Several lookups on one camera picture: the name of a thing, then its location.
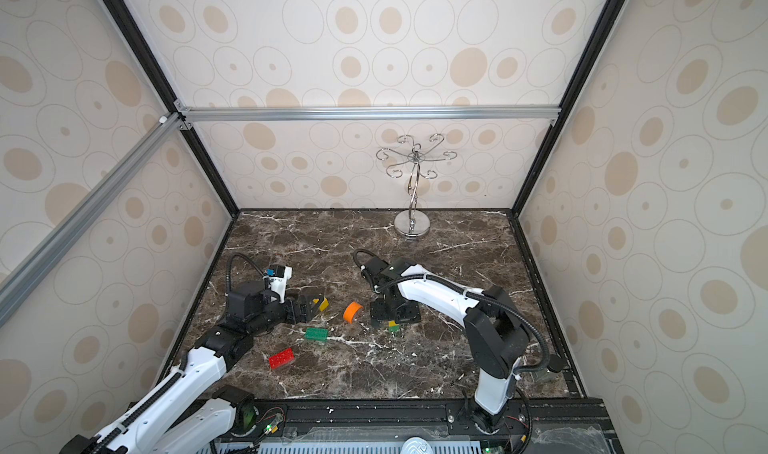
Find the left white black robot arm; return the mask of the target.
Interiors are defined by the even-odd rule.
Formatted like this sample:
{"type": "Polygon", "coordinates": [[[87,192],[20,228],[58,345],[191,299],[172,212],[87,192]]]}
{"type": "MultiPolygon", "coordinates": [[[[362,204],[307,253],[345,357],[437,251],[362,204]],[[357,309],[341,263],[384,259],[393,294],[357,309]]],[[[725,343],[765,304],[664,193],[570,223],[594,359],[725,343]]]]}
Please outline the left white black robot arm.
{"type": "Polygon", "coordinates": [[[327,305],[318,289],[287,293],[285,282],[277,278],[247,282],[229,290],[223,316],[168,376],[96,435],[76,435],[61,451],[152,452],[183,412],[250,351],[257,335],[283,323],[308,323],[327,305]]]}

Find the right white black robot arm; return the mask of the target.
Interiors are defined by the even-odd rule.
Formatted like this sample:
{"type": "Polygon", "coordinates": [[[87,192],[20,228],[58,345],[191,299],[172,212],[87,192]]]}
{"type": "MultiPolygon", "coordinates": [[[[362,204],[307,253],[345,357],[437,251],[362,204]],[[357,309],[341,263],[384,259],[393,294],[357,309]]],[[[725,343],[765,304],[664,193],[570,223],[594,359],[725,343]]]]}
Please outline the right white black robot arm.
{"type": "Polygon", "coordinates": [[[550,368],[552,354],[544,336],[503,288],[464,286],[405,258],[388,263],[365,249],[353,254],[369,257],[354,263],[376,295],[374,323],[418,323],[425,305],[462,327],[479,369],[472,412],[476,423],[495,426],[521,375],[550,368]]]}

